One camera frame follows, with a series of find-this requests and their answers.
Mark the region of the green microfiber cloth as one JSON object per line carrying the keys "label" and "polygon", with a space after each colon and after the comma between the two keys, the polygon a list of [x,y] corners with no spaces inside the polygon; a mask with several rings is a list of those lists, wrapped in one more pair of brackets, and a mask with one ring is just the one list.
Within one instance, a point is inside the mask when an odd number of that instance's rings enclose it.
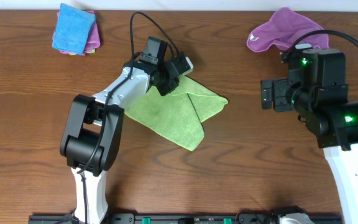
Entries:
{"label": "green microfiber cloth", "polygon": [[126,110],[126,115],[169,141],[194,151],[204,139],[202,123],[227,104],[226,98],[180,76],[179,86],[171,93],[161,96],[153,86]]}

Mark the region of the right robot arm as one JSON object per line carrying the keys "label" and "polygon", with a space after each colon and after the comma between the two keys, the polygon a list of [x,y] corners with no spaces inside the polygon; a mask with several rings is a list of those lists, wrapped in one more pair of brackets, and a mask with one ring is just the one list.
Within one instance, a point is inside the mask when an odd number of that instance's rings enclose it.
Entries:
{"label": "right robot arm", "polygon": [[358,101],[348,100],[346,58],[337,49],[296,49],[288,76],[262,80],[265,110],[296,111],[323,149],[345,223],[358,223]]}

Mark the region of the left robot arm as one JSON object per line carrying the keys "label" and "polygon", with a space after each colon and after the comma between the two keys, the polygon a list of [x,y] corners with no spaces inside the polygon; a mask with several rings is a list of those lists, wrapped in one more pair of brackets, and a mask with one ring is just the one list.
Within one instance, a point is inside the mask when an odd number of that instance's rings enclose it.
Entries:
{"label": "left robot arm", "polygon": [[165,96],[179,76],[193,71],[191,60],[177,52],[165,60],[170,44],[149,37],[145,49],[122,66],[121,74],[93,96],[77,95],[71,104],[60,154],[76,184],[76,208],[63,223],[103,223],[108,212],[106,174],[116,160],[124,113],[151,87]]}

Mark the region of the purple crumpled cloth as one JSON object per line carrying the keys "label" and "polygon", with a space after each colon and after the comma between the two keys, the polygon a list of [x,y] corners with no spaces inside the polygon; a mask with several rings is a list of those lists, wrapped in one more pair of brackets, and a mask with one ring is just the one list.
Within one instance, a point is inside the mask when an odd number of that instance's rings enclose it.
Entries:
{"label": "purple crumpled cloth", "polygon": [[323,27],[306,16],[283,7],[264,24],[250,32],[246,45],[253,52],[264,52],[271,46],[288,50],[301,36]]}

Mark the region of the green folded cloth bottom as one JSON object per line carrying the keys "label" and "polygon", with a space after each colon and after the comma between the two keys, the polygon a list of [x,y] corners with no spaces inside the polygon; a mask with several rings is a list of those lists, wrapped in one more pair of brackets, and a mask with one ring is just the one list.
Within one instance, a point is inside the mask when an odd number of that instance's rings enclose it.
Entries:
{"label": "green folded cloth bottom", "polygon": [[76,54],[76,53],[68,53],[69,55],[82,55],[85,56],[86,54],[94,54],[96,49],[86,50],[82,54]]}

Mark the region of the purple folded cloth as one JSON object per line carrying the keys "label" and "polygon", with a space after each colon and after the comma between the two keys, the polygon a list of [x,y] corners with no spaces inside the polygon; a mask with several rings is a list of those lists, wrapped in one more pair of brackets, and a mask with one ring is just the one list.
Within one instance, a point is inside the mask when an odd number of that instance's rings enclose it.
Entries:
{"label": "purple folded cloth", "polygon": [[[94,11],[92,11],[92,10],[88,10],[86,12],[94,14]],[[91,31],[89,32],[88,40],[86,42],[84,51],[91,50],[91,49],[97,49],[100,47],[100,45],[101,45],[101,39],[99,36],[98,25],[97,25],[97,22],[95,21],[92,26]],[[59,50],[59,51],[61,54],[74,53],[74,52],[68,52],[68,51],[64,51],[64,50]]]}

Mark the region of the blue folded cloth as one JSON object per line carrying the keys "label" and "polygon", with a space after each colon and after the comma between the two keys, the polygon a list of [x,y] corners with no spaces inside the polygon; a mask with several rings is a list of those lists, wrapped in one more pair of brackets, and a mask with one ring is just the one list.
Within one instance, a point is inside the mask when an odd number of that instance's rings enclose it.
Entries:
{"label": "blue folded cloth", "polygon": [[52,47],[57,50],[82,54],[95,21],[94,14],[61,3],[52,36]]}

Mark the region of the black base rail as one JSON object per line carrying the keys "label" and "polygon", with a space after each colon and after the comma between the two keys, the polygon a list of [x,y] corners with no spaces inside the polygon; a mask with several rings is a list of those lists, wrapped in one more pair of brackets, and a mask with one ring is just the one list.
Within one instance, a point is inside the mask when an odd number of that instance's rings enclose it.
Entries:
{"label": "black base rail", "polygon": [[[342,224],[342,218],[337,215],[310,215],[310,220],[317,224]],[[110,224],[257,224],[278,223],[266,214],[243,213],[240,215],[134,215],[131,213],[116,213],[108,215],[101,223]],[[70,215],[31,215],[29,224],[53,223],[82,223],[75,221]]]}

